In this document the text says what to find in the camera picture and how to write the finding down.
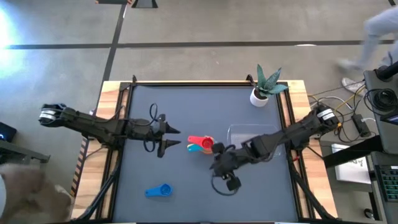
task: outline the person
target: person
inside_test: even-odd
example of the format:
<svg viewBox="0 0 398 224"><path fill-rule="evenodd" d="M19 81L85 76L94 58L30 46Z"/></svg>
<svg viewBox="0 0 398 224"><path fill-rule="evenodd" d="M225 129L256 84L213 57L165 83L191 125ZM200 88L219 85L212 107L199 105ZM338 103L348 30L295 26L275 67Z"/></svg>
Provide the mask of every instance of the person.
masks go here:
<svg viewBox="0 0 398 224"><path fill-rule="evenodd" d="M364 23L364 30L366 33L365 40L363 42L362 54L357 61L352 60L339 60L337 65L345 74L351 74L351 78L344 77L341 80L343 86L355 93L358 88L364 85L363 82L363 71L372 59L373 53L377 48L379 39L386 34L394 34L394 37L398 37L398 7L393 7L382 13L370 18ZM394 42L391 50L381 60L379 66L391 65L398 60L398 41Z"/></svg>
<svg viewBox="0 0 398 224"><path fill-rule="evenodd" d="M71 196L51 183L42 170L18 164L0 165L0 223L35 213L46 213L54 223L65 222L71 207Z"/></svg>

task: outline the wooden table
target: wooden table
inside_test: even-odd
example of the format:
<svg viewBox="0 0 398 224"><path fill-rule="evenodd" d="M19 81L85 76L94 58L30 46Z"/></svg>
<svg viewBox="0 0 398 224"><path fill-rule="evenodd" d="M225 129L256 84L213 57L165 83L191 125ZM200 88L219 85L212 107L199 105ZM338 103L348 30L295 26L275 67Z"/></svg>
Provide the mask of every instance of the wooden table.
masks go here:
<svg viewBox="0 0 398 224"><path fill-rule="evenodd" d="M137 83L167 83L168 81L148 81ZM196 81L196 82L242 82L242 81ZM293 114L296 121L301 120L310 111L310 106L307 98L307 92L303 80L287 80L289 85L290 99L293 107ZM116 102L119 95L119 81L108 81L103 83L101 94L99 96L99 102L97 107L96 115L101 118L110 118L114 115L116 109ZM282 105L285 115L285 122L287 125L290 124L289 110L285 97L281 97ZM127 97L124 97L122 104L126 104ZM316 140L310 141L310 146L316 150L319 154L322 154L320 146ZM76 165L75 176L72 182L71 195L75 197L75 206L73 208L72 218L80 216L87 206L93 201L94 197L98 193L101 187L101 181L103 179L103 172L105 167L105 160L108 153L107 149L102 149L96 154L90 156L90 159L84 161L83 158L86 154L91 153L99 149L101 145L97 141L88 141L83 138L80 148L80 155ZM114 161L116 156L113 156L111 170L113 169ZM331 193L328 176L323 161L317 157L312 151L304 150L302 158L305 164L305 170L307 173L308 184L311 191L319 200L319 202L325 207L325 209L337 217L336 207ZM298 162L295 162L297 170L300 169ZM303 217L309 217L307 209L306 198L297 185L301 208L303 211ZM106 217L108 214L109 207L109 196L111 188L104 200L104 209L101 216Z"/></svg>

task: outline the floor line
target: floor line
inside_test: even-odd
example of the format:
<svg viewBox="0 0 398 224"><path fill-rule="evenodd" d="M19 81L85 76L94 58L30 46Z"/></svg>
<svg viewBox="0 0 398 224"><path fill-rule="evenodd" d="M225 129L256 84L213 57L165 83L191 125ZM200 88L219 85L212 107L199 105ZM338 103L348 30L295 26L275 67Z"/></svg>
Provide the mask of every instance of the floor line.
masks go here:
<svg viewBox="0 0 398 224"><path fill-rule="evenodd" d="M393 40L382 40L380 44L393 44ZM300 40L300 41L249 41L249 42L164 42L118 44L119 49L141 48L189 48L189 47L278 47L278 46L337 46L361 45L362 40Z"/></svg>
<svg viewBox="0 0 398 224"><path fill-rule="evenodd" d="M40 49L111 49L108 60L114 59L116 49L144 48L189 48L189 47L278 47L278 46L339 46L361 45L362 40L298 40L298 41L235 41L235 42L154 42L154 43L114 43L120 36L121 25L115 31L112 44L22 44L7 45L9 50L40 50ZM382 40L380 44L393 44L394 40Z"/></svg>
<svg viewBox="0 0 398 224"><path fill-rule="evenodd" d="M8 50L45 50L45 49L108 49L112 44L13 44Z"/></svg>
<svg viewBox="0 0 398 224"><path fill-rule="evenodd" d="M102 82L108 81L109 77L111 75L113 60L114 60L114 56L116 55L116 49L118 46L120 33L122 31L124 14L126 13L126 8L127 8L126 5L122 5L122 7L120 8L118 23L116 24L116 28L114 31L112 46L111 46L111 49L109 50L109 55L108 55L108 59L106 61L106 65L105 65L104 75L102 77Z"/></svg>

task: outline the concrete floor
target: concrete floor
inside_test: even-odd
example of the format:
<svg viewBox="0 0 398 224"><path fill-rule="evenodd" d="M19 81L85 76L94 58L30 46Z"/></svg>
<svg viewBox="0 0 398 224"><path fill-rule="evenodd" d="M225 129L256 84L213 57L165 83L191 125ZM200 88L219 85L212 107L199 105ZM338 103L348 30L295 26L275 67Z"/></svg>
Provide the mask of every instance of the concrete floor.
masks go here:
<svg viewBox="0 0 398 224"><path fill-rule="evenodd" d="M363 22L390 7L387 0L163 0L158 9L130 9L119 43L206 41L361 40ZM6 44L110 44L120 6L92 0L0 0L0 46ZM377 50L369 68L384 56ZM337 58L355 58L361 46L207 47L118 49L110 80L240 80L282 67L281 79L305 80L317 93L340 86ZM69 189L81 136L41 127L43 103L80 111L96 105L109 49L0 50L0 121L18 129L16 143L51 155L46 171ZM347 99L337 90L325 95ZM364 117L372 116L364 106ZM374 124L369 123L372 131ZM353 124L346 123L350 136ZM332 134L324 140L336 141ZM366 222L367 193L333 187L340 218Z"/></svg>

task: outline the white pot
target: white pot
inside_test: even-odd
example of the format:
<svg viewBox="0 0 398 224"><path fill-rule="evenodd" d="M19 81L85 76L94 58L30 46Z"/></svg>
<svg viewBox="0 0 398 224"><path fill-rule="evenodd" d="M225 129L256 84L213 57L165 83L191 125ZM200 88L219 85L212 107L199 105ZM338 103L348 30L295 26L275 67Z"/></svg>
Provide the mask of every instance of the white pot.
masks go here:
<svg viewBox="0 0 398 224"><path fill-rule="evenodd" d="M265 100L257 98L254 94L254 89L253 89L253 91L250 94L250 103L253 104L254 106L262 107L268 103L268 98L266 98Z"/></svg>

